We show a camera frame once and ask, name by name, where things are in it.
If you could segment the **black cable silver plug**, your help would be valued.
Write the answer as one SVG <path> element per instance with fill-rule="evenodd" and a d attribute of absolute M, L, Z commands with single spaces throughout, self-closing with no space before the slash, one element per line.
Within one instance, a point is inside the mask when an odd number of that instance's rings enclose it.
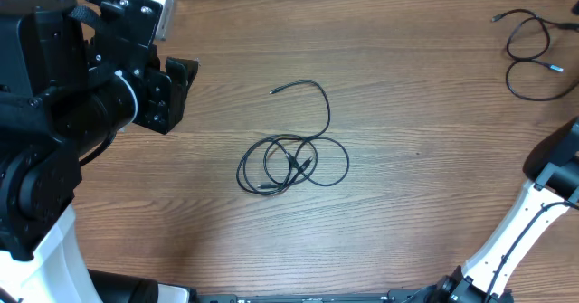
<path fill-rule="evenodd" d="M 555 64 L 549 63 L 549 62 L 543 62 L 543 61 L 539 60 L 540 57 L 542 57 L 544 54 L 546 54 L 546 52 L 549 50 L 549 48 L 551 46 L 552 40 L 551 40 L 551 34 L 547 28 L 548 25 L 550 25 L 558 30 L 562 30 L 562 31 L 573 31 L 575 33 L 578 32 L 578 23 L 554 22 L 554 21 L 551 21 L 551 20 L 548 20 L 548 19 L 541 17 L 539 14 L 537 14 L 531 10 L 524 9 L 524 8 L 512 9 L 512 10 L 509 10 L 509 11 L 506 11 L 506 12 L 503 12 L 500 14 L 496 14 L 490 19 L 490 21 L 492 23 L 496 23 L 496 22 L 506 18 L 507 16 L 510 16 L 513 14 L 525 14 L 527 16 L 527 18 L 522 20 L 514 28 L 514 30 L 509 35 L 509 37 L 506 41 L 506 45 L 505 45 L 506 54 L 512 60 L 512 62 L 507 67 L 507 70 L 505 72 L 505 84 L 506 84 L 506 87 L 509 90 L 509 92 L 512 95 L 514 95 L 516 98 L 522 99 L 524 101 L 548 102 L 548 101 L 554 101 L 554 100 L 561 99 L 561 98 L 565 97 L 566 95 L 570 94 L 575 89 L 577 89 L 578 88 L 578 81 L 573 81 L 564 90 L 558 92 L 555 95 L 543 97 L 543 98 L 537 98 L 537 97 L 526 96 L 526 95 L 520 93 L 518 90 L 516 90 L 512 86 L 512 83 L 510 81 L 510 74 L 511 74 L 512 70 L 519 64 L 523 64 L 523 63 L 535 64 L 538 66 L 542 66 L 542 67 L 548 69 L 549 71 L 555 71 L 557 73 L 563 73 L 565 71 L 565 69 L 561 66 L 558 66 L 558 65 L 555 65 Z M 528 55 L 528 56 L 523 56 L 521 54 L 514 54 L 511 51 L 511 46 L 513 45 L 514 39 L 517 36 L 517 34 L 520 32 L 520 30 L 526 24 L 528 24 L 530 22 L 536 22 L 538 24 L 540 32 L 545 36 L 545 41 L 546 41 L 545 45 L 544 45 L 543 49 L 537 54 Z"/>

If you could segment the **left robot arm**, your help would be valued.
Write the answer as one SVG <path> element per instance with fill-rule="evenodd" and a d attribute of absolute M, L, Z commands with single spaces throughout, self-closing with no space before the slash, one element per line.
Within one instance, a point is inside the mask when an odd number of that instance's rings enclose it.
<path fill-rule="evenodd" d="M 157 56 L 175 0 L 1 0 L 1 299 L 194 302 L 193 289 L 89 269 L 72 202 L 126 126 L 183 118 L 196 60 Z"/>

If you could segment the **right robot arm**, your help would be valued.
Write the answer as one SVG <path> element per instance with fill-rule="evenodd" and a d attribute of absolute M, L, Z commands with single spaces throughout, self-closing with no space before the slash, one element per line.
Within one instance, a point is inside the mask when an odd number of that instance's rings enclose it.
<path fill-rule="evenodd" d="M 523 167 L 521 192 L 484 245 L 437 284 L 427 302 L 512 302 L 508 280 L 558 217 L 578 208 L 578 119 L 538 143 Z"/>

